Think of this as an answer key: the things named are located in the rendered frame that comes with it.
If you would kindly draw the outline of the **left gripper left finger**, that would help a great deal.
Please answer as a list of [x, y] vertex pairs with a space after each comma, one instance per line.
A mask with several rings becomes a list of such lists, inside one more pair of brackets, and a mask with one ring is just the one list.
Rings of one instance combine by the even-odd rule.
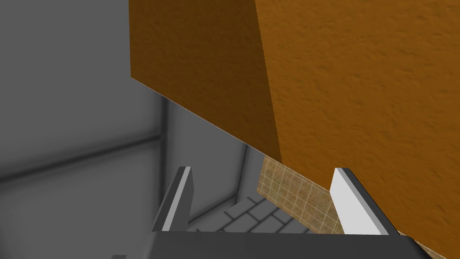
[[186, 232], [193, 195], [192, 169], [181, 166], [160, 205], [152, 232]]

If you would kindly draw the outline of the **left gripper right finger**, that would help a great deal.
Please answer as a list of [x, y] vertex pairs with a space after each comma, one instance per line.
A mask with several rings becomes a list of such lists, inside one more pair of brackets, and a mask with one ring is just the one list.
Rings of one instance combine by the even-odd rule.
[[330, 195], [345, 234], [400, 235], [349, 168], [334, 169]]

